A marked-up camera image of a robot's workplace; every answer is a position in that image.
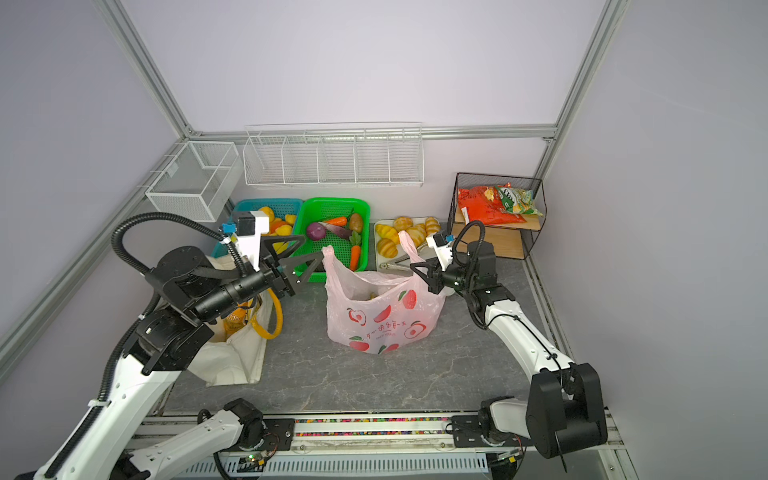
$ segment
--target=plastic basket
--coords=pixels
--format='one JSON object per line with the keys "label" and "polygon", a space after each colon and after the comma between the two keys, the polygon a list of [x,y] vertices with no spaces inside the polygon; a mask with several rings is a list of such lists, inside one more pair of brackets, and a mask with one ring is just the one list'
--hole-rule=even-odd
{"label": "plastic basket", "polygon": [[[275,213],[275,217],[285,218],[286,215],[298,216],[302,203],[303,201],[298,198],[252,198],[237,202],[234,211],[250,212],[259,210],[261,207],[269,207]],[[214,258],[223,257],[227,255],[227,248],[221,243],[217,243],[211,255]]]}
{"label": "plastic basket", "polygon": [[[370,235],[369,223],[371,217],[371,208],[368,204],[362,200],[356,198],[331,198],[331,197],[317,197],[310,198],[301,207],[299,218],[296,219],[296,226],[293,228],[293,232],[297,235],[304,234],[307,225],[312,222],[320,222],[328,220],[334,217],[348,217],[349,215],[360,214],[362,217],[362,243],[360,247],[362,252],[360,253],[360,265],[357,270],[361,272],[368,266],[368,239]],[[299,248],[294,255],[306,255],[308,253],[320,252],[326,245],[333,246],[333,251],[336,254],[336,258],[341,260],[341,263],[349,265],[352,254],[352,245],[348,240],[342,240],[333,233],[328,234],[322,240],[313,241],[306,240],[306,243]],[[301,273],[306,269],[306,266],[299,266],[296,268],[297,273]],[[310,277],[310,282],[325,282],[325,272],[315,272]]]}

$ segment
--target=orange carrot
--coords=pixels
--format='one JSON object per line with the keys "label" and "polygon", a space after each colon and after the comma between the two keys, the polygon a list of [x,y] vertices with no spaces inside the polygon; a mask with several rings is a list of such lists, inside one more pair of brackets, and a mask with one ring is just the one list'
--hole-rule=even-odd
{"label": "orange carrot", "polygon": [[360,265],[361,253],[362,249],[360,248],[360,245],[355,245],[352,247],[352,259],[349,261],[349,269],[353,272],[357,270],[357,267]]}
{"label": "orange carrot", "polygon": [[329,225],[336,225],[337,227],[344,227],[346,225],[346,217],[336,217],[330,220],[326,220]]}

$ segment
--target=mango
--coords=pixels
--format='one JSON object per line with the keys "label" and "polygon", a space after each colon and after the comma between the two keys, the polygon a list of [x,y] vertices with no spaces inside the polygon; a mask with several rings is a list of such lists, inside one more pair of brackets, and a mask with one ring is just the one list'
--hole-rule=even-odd
{"label": "mango", "polygon": [[274,210],[272,210],[269,207],[261,207],[259,210],[263,211],[270,218],[270,223],[275,221],[275,212],[274,212]]}

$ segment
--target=black cable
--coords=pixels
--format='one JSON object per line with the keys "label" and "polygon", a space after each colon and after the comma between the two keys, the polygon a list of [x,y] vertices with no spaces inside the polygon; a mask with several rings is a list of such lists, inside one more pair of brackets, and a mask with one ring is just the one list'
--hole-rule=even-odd
{"label": "black cable", "polygon": [[[467,230],[469,230],[472,227],[477,227],[480,229],[480,234],[478,235],[478,244],[475,248],[475,257],[477,256],[478,251],[480,250],[480,244],[485,241],[485,225],[480,220],[473,220],[469,223],[467,223],[464,228],[462,228],[462,231],[458,233],[455,239],[453,239],[453,245],[451,245],[451,254],[453,255],[453,261],[456,262],[459,266],[467,266],[467,263],[462,263],[458,259],[458,244],[462,241],[462,238],[464,238],[464,235],[466,235]],[[469,256],[469,245],[467,245],[467,255]]]}
{"label": "black cable", "polygon": [[[182,217],[181,215],[168,214],[166,212],[149,212],[147,214],[140,214],[131,217],[114,229],[111,238],[112,250],[114,250],[120,260],[123,260],[125,263],[138,270],[138,272],[142,275],[146,275],[150,268],[140,262],[136,257],[131,255],[127,250],[125,250],[125,246],[123,245],[123,237],[125,236],[126,232],[128,232],[131,228],[136,227],[139,223],[148,222],[151,220],[167,220],[170,222],[179,223],[193,230],[204,233],[209,237],[216,239],[217,241],[221,241],[227,238],[227,236],[223,233],[213,231],[210,228],[205,227],[204,225],[200,225],[194,220]],[[237,249],[231,242],[227,243],[227,250],[229,251],[230,255],[232,255],[235,266],[240,271],[240,276],[246,276],[248,272],[245,269],[243,259],[240,258],[240,254],[237,252]]]}
{"label": "black cable", "polygon": [[[197,424],[201,424],[208,420],[212,415],[210,414],[210,411],[207,409],[202,409],[197,413]],[[230,474],[227,473],[227,470],[224,469],[223,463],[221,463],[221,457],[219,456],[219,452],[214,452],[214,463],[216,464],[216,470],[219,472],[219,475],[221,475],[221,478],[224,480],[233,480],[232,477],[230,477]]]}
{"label": "black cable", "polygon": [[533,333],[533,330],[531,330],[531,328],[528,327],[528,325],[525,325],[525,322],[520,320],[519,316],[517,316],[517,315],[509,315],[508,313],[499,313],[498,315],[494,315],[493,318],[491,318],[491,321],[488,322],[488,324],[485,326],[485,329],[490,328],[491,323],[493,323],[493,321],[495,319],[499,318],[500,316],[508,316],[508,317],[510,317],[512,319],[515,319],[515,320],[519,321],[520,324],[523,325],[525,327],[525,329],[531,333],[531,336],[533,336],[536,339],[536,341],[539,342],[541,344],[541,346],[544,347],[544,350],[546,350],[547,354],[549,354],[549,357],[547,358],[547,360],[549,360],[549,359],[554,360],[554,364],[558,366],[558,370],[560,372],[560,387],[561,388],[565,388],[565,381],[564,381],[564,377],[563,377],[563,373],[562,373],[563,367],[561,367],[560,366],[560,362],[558,362],[558,354],[550,352],[549,348],[547,348],[547,346],[544,344],[544,342],[542,342],[541,339],[539,339],[536,336],[536,334]]}
{"label": "black cable", "polygon": [[[123,354],[125,342],[128,340],[128,337],[131,336],[134,330],[136,330],[136,326],[139,324],[139,322],[143,320],[144,317],[154,312],[154,309],[157,307],[159,302],[160,295],[154,293],[152,295],[152,299],[147,305],[147,308],[144,309],[143,313],[138,317],[138,319],[136,319],[133,325],[131,325],[131,327],[128,328],[125,333],[123,333],[123,336],[118,341],[118,344],[115,345],[112,349],[112,353],[110,353],[109,359],[107,360],[107,365],[104,366],[104,373],[101,375],[101,385],[99,386],[98,396],[96,397],[98,402],[107,402],[109,400],[109,392],[112,389],[112,381],[114,380],[114,371],[118,367],[118,360]],[[78,443],[80,443],[94,422],[96,422],[96,419],[101,414],[101,410],[103,408],[103,406],[92,406],[91,409],[88,410],[88,414],[74,431],[72,436],[69,437],[67,443],[61,447],[61,451],[58,453],[58,455],[56,455],[56,458],[54,458],[53,462],[51,462],[48,470],[45,471],[45,474],[43,475],[44,477],[53,478],[56,476],[59,469],[61,469],[61,466],[64,464],[64,462],[67,461],[67,458],[69,458],[69,455],[72,453],[75,447],[78,446]]]}

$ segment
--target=potato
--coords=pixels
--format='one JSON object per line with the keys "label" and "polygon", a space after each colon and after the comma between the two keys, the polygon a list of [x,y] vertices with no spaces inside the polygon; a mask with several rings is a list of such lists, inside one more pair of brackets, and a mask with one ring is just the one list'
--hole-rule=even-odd
{"label": "potato", "polygon": [[362,217],[360,214],[352,214],[349,216],[349,223],[347,224],[349,229],[353,232],[362,233]]}

